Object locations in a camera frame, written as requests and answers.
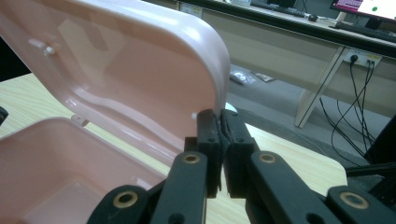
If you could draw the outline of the computer monitor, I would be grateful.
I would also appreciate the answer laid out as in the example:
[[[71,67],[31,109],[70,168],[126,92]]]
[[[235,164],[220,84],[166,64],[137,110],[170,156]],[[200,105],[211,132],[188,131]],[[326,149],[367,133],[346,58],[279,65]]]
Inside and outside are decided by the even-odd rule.
[[[374,19],[396,21],[396,0],[332,0],[331,9]]]

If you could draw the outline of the black metal stand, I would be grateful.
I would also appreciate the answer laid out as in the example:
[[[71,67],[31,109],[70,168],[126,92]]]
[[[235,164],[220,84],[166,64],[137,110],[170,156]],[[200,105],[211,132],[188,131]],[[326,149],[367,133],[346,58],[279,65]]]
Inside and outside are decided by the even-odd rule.
[[[381,175],[383,179],[369,192],[388,206],[396,204],[396,114],[363,158],[370,164],[346,168],[346,175],[348,177]]]

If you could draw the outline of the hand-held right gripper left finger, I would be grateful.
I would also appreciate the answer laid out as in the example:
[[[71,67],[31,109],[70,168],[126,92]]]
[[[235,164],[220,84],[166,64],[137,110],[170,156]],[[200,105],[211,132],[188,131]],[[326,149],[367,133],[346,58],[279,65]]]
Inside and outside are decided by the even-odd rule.
[[[207,157],[206,185],[207,197],[216,198],[221,190],[222,149],[219,137],[218,118],[212,109],[198,113],[197,135],[185,138],[185,150],[197,151]]]

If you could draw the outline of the clear plastic bag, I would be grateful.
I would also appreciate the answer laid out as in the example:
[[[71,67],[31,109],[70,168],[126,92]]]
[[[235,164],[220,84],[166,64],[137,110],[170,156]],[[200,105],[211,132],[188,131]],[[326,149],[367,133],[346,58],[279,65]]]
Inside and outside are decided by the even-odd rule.
[[[231,69],[230,79],[240,85],[250,85],[254,82],[254,79],[251,77],[250,73],[236,67]]]

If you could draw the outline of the black keyboard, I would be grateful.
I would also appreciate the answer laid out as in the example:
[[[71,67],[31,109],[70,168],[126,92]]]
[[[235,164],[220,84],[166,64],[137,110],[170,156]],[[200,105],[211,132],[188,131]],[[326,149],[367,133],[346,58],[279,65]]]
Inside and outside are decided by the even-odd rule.
[[[338,21],[334,27],[336,29],[341,29],[344,31],[349,31],[352,33],[360,34],[360,35],[366,35],[369,37],[385,40],[388,42],[392,42],[396,44],[396,34],[387,32],[387,31],[381,31],[381,30],[374,30],[370,29],[364,26],[359,26],[359,25],[354,25],[354,24],[347,24],[341,21]]]
[[[306,17],[306,14],[304,12],[299,11],[297,9],[289,8],[289,7],[279,7],[279,6],[276,6],[276,5],[265,4],[263,2],[253,2],[253,1],[251,1],[250,5],[253,6],[253,7],[260,7],[260,8],[272,10],[272,11],[275,11],[275,12],[280,12],[280,13],[292,15],[292,16],[298,17],[298,18],[305,18]]]

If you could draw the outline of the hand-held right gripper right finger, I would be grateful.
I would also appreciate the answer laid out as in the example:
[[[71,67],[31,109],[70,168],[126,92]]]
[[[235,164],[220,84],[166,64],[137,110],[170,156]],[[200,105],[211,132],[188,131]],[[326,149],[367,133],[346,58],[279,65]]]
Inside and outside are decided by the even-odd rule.
[[[236,112],[221,112],[220,129],[226,140],[223,168],[228,193],[232,198],[245,198],[249,185],[248,163],[258,149],[257,144]]]

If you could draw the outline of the pink plastic storage box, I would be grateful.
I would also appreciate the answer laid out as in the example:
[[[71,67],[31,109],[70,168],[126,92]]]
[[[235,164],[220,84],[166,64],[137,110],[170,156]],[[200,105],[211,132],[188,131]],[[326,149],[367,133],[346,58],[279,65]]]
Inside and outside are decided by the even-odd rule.
[[[70,111],[0,138],[0,224],[86,224],[116,187],[164,163],[225,106],[230,57],[205,21],[142,0],[0,0],[0,36]]]

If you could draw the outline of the white power strip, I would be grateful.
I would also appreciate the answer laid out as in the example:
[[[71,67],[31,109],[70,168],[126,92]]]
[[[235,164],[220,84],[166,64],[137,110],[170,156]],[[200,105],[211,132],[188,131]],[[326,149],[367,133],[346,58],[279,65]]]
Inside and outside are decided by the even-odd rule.
[[[369,53],[366,51],[361,51],[357,49],[350,49],[344,61],[347,63],[354,62],[355,65],[369,67],[376,67],[381,61],[382,57],[373,53]]]

